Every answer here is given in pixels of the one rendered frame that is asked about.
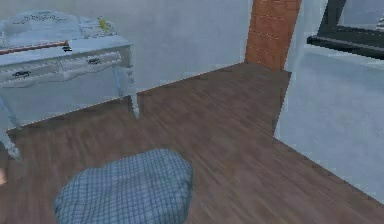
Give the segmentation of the blue checked cushion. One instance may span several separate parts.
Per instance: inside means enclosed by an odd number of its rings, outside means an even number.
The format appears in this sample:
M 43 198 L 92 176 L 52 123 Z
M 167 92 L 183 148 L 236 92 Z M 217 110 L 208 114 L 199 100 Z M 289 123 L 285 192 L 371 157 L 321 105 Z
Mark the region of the blue checked cushion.
M 87 168 L 55 199 L 58 224 L 183 224 L 193 169 L 179 153 L 154 149 Z

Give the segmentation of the orange brick pillar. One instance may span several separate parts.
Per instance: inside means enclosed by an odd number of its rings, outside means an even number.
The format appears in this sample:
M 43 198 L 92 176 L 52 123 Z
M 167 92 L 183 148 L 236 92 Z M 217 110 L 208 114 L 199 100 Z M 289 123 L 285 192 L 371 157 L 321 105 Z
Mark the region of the orange brick pillar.
M 282 71 L 302 0 L 253 0 L 245 61 Z

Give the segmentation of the small yellow object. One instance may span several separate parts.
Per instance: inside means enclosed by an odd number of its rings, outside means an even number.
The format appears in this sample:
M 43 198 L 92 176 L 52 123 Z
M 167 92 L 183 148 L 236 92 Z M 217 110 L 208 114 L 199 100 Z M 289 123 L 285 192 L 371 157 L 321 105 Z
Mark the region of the small yellow object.
M 104 31 L 108 31 L 109 26 L 107 25 L 105 19 L 102 16 L 98 16 L 97 19 L 98 19 L 98 22 L 99 22 L 101 29 Z

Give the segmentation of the white desk with drawers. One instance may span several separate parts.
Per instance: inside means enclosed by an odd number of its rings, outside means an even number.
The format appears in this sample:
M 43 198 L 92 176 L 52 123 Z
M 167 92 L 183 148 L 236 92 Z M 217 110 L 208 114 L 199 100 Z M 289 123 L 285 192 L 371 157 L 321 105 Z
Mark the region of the white desk with drawers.
M 131 61 L 132 43 L 97 18 L 33 10 L 0 21 L 0 50 L 68 41 L 0 55 L 0 146 L 21 153 L 7 131 L 114 99 L 131 98 L 139 114 Z

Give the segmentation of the brown wooden baseball bat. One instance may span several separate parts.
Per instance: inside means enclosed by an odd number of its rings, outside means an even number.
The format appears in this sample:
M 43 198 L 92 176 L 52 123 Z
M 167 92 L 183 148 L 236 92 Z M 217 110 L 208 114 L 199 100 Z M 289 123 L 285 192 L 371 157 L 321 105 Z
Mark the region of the brown wooden baseball bat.
M 5 49 L 5 50 L 0 50 L 0 55 L 29 51 L 29 50 L 51 48 L 51 47 L 60 47 L 60 46 L 70 47 L 68 41 L 51 42 L 51 43 L 43 43 L 43 44 L 39 44 L 39 45 L 31 45 L 31 46 L 16 47 L 16 48 L 9 48 L 9 49 Z

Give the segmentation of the black framed window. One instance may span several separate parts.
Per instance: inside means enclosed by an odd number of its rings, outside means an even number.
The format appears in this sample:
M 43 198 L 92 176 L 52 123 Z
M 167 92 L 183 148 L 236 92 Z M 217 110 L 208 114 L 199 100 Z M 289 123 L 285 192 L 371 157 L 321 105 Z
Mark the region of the black framed window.
M 328 0 L 307 43 L 384 60 L 384 0 Z

